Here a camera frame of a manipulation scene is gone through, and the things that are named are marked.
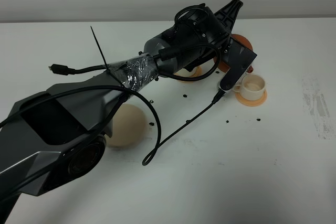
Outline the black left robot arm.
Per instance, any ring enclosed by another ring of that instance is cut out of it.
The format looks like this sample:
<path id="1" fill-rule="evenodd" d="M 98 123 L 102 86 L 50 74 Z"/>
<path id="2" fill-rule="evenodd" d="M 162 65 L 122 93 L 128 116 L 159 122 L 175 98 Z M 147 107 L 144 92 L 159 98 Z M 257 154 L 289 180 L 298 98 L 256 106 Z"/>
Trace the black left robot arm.
<path id="1" fill-rule="evenodd" d="M 80 70 L 52 65 L 55 74 L 99 71 L 89 80 L 56 84 L 16 102 L 1 123 L 1 223 L 21 194 L 39 196 L 81 177 L 102 158 L 110 122 L 131 96 L 159 77 L 178 79 L 211 59 L 229 70 L 218 100 L 249 67 L 232 29 L 240 0 L 212 12 L 205 4 L 179 11 L 174 25 L 146 42 L 135 58 Z"/>

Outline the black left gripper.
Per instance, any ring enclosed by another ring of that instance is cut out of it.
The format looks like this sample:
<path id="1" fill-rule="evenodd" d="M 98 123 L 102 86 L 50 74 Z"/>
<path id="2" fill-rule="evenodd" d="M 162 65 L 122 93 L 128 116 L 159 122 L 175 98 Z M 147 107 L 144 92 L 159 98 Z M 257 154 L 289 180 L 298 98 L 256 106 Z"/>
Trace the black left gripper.
<path id="1" fill-rule="evenodd" d="M 192 5 L 179 11 L 174 17 L 174 25 L 159 34 L 163 47 L 184 47 L 198 44 L 223 44 L 232 32 L 239 10 L 240 0 L 231 0 L 213 13 L 205 5 Z M 176 73 L 209 53 L 210 49 L 198 47 L 182 52 L 178 57 L 157 61 L 159 70 Z"/>

